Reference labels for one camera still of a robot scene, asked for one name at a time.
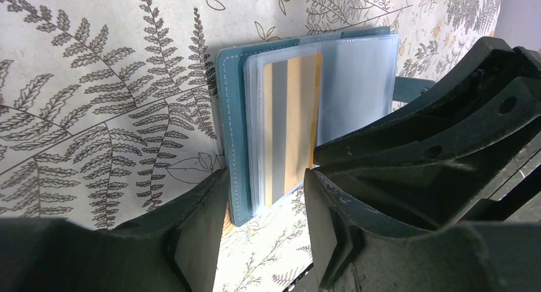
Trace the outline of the gold striped card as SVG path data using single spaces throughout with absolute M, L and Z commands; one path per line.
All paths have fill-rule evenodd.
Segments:
M 264 191 L 272 206 L 313 167 L 322 55 L 293 57 L 263 68 Z

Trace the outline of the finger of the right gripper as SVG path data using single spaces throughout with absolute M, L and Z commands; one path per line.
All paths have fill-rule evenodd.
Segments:
M 321 165 L 344 192 L 398 221 L 540 220 L 540 81 L 517 77 L 423 139 Z
M 482 37 L 439 82 L 375 126 L 449 126 L 492 99 L 516 77 L 540 78 L 540 53 Z

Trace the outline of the blue leather card holder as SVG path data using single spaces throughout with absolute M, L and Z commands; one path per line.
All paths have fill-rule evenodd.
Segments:
M 226 48 L 216 71 L 230 172 L 230 219 L 242 226 L 300 186 L 315 147 L 356 131 L 433 86 L 395 74 L 388 27 Z

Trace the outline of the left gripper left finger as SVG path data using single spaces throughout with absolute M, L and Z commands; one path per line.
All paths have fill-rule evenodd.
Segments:
M 211 291 L 229 193 L 217 170 L 112 230 L 1 219 L 2 291 Z

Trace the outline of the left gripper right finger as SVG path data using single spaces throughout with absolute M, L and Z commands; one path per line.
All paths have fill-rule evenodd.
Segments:
M 540 290 L 537 223 L 423 230 L 355 199 L 316 170 L 305 172 L 304 196 L 320 290 Z

